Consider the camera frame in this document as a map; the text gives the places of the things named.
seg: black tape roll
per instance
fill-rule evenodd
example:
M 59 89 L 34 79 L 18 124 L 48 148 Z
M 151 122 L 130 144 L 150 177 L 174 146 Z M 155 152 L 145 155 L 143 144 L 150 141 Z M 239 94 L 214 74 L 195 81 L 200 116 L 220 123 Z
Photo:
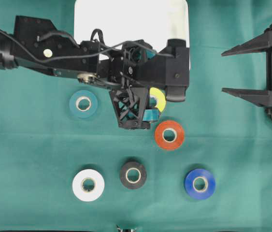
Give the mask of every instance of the black tape roll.
M 136 170 L 139 173 L 139 178 L 135 181 L 128 179 L 128 172 Z M 120 172 L 120 179 L 122 184 L 128 189 L 138 189 L 142 187 L 146 181 L 146 170 L 144 166 L 138 162 L 128 162 L 123 165 Z

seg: white tape roll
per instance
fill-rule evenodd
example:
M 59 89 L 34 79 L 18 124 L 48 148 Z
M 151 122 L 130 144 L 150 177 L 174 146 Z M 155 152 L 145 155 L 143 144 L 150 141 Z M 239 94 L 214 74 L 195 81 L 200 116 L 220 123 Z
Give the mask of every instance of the white tape roll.
M 94 182 L 92 190 L 84 188 L 84 182 L 91 180 Z M 83 202 L 92 202 L 102 195 L 105 188 L 105 181 L 102 175 L 92 169 L 85 169 L 79 172 L 72 181 L 72 190 L 75 196 Z

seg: orange tape roll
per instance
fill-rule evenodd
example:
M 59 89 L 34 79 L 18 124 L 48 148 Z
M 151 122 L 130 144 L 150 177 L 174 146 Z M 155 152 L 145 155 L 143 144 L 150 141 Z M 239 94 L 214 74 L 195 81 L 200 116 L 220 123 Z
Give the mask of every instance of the orange tape roll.
M 166 131 L 172 131 L 174 138 L 171 140 L 165 138 Z M 164 121 L 157 126 L 154 137 L 157 145 L 161 148 L 168 151 L 175 150 L 178 149 L 184 141 L 184 129 L 175 121 Z

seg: tape core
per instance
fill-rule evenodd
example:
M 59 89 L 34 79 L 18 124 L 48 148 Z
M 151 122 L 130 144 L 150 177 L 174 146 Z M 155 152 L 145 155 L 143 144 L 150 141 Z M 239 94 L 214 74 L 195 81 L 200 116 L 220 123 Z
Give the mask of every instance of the tape core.
M 202 179 L 204 181 L 204 187 L 203 189 L 197 189 L 196 188 L 196 181 L 198 179 Z M 209 186 L 209 183 L 208 183 L 208 180 L 207 178 L 203 177 L 203 176 L 198 176 L 197 178 L 195 178 L 193 180 L 193 189 L 196 191 L 196 192 L 205 192 L 207 189 L 208 189 L 208 186 Z
M 131 180 L 128 178 L 128 173 L 129 173 L 131 170 L 136 170 L 136 171 L 138 172 L 138 174 L 139 174 L 138 179 L 135 180 L 135 181 L 131 181 Z M 129 168 L 129 169 L 126 171 L 126 173 L 125 173 L 125 178 L 126 178 L 126 180 L 127 180 L 128 182 L 130 182 L 131 184 L 136 184 L 136 183 L 138 183 L 138 182 L 140 181 L 140 179 L 141 179 L 141 172 L 140 172 L 140 170 L 137 169 L 137 168 Z
M 155 97 L 154 95 L 150 95 L 150 98 L 153 98 L 156 101 L 156 104 L 152 105 L 153 107 L 156 107 L 158 105 L 158 98 Z
M 93 181 L 93 183 L 94 183 L 94 188 L 93 188 L 92 190 L 87 190 L 87 189 L 84 187 L 84 182 L 86 182 L 87 180 Z M 96 187 L 95 180 L 92 179 L 92 178 L 90 178 L 90 177 L 87 177 L 87 178 L 83 179 L 82 182 L 81 182 L 81 189 L 82 189 L 84 192 L 93 192 L 94 189 L 95 189 L 95 187 Z
M 82 100 L 88 100 L 88 102 L 89 102 L 89 106 L 88 106 L 86 109 L 84 109 L 84 110 L 82 110 L 82 109 L 80 108 L 80 101 L 82 101 Z M 81 96 L 81 97 L 79 97 L 79 98 L 77 99 L 77 101 L 76 101 L 76 107 L 77 107 L 77 109 L 80 110 L 80 111 L 82 111 L 82 112 L 85 112 L 85 111 L 89 110 L 89 109 L 91 108 L 91 106 L 92 106 L 92 101 L 91 101 L 91 99 L 88 98 L 88 97 Z
M 165 139 L 165 132 L 166 132 L 166 131 L 172 131 L 172 132 L 174 133 L 174 139 L 172 139 L 171 141 L 166 140 L 166 139 Z M 175 129 L 173 129 L 173 128 L 166 128 L 166 129 L 163 131 L 162 137 L 163 137 L 163 139 L 164 139 L 165 142 L 167 142 L 167 143 L 173 143 L 173 142 L 176 140 L 176 138 L 178 137 L 178 134 L 177 134 L 177 132 L 175 131 Z

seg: electrical tape roll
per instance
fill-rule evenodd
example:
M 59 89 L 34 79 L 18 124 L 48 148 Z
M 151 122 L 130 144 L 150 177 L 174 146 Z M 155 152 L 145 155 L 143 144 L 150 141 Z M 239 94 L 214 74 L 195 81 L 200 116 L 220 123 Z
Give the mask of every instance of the electrical tape roll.
M 89 106 L 82 110 L 79 107 L 80 101 L 82 100 L 88 100 Z M 88 118 L 92 116 L 98 107 L 98 101 L 96 96 L 87 90 L 80 90 L 78 92 L 75 92 L 69 101 L 69 108 L 73 115 L 75 115 L 78 118 Z
M 174 139 L 172 141 L 167 141 L 164 138 L 165 131 L 172 131 L 174 133 Z M 154 137 L 159 147 L 171 151 L 178 149 L 182 145 L 184 142 L 184 134 L 184 129 L 179 123 L 167 120 L 156 127 Z
M 128 172 L 131 170 L 136 170 L 139 174 L 138 179 L 135 181 L 128 179 Z M 144 166 L 138 162 L 127 162 L 121 168 L 120 179 L 122 184 L 128 189 L 138 189 L 145 184 L 146 170 Z
M 165 94 L 159 90 L 158 88 L 150 88 L 150 98 L 154 98 L 156 100 L 156 108 L 163 112 L 166 107 L 166 98 Z
M 86 190 L 84 188 L 84 182 L 86 180 L 92 180 L 94 182 L 94 188 L 92 190 Z M 72 181 L 73 193 L 83 202 L 92 202 L 98 199 L 102 195 L 104 187 L 105 182 L 102 175 L 93 169 L 80 171 Z
M 158 121 L 158 119 L 159 119 L 159 110 L 150 109 L 150 110 L 144 111 L 144 115 L 143 115 L 144 122 L 154 122 L 154 121 Z
M 195 183 L 197 179 L 203 179 L 204 188 L 196 189 Z M 211 197 L 215 191 L 215 179 L 213 175 L 205 169 L 195 169 L 190 171 L 184 181 L 184 187 L 187 194 L 197 200 L 205 200 Z

